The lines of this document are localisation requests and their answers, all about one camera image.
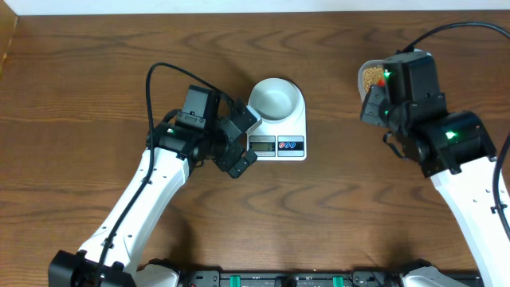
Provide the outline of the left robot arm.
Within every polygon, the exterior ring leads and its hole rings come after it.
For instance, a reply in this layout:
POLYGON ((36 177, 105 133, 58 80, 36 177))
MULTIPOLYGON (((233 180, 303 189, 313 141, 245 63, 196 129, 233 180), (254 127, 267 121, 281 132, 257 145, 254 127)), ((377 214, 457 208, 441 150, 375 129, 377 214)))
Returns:
POLYGON ((49 265, 51 286, 176 286, 179 272, 165 261, 139 267, 156 223, 198 164, 212 160, 233 179, 257 157, 239 139, 261 123, 241 100, 191 85, 181 109, 151 125, 137 172, 99 229, 72 254, 49 265))

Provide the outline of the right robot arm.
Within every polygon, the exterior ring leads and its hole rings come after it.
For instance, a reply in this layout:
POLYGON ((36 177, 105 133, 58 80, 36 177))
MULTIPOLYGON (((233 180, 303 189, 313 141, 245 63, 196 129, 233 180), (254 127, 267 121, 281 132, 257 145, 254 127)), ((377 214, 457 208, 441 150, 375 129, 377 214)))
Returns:
POLYGON ((497 151, 473 112, 449 112, 432 55, 415 50, 364 63, 362 122, 387 130, 400 159, 419 165, 446 201, 485 286, 509 284, 509 192, 497 151))

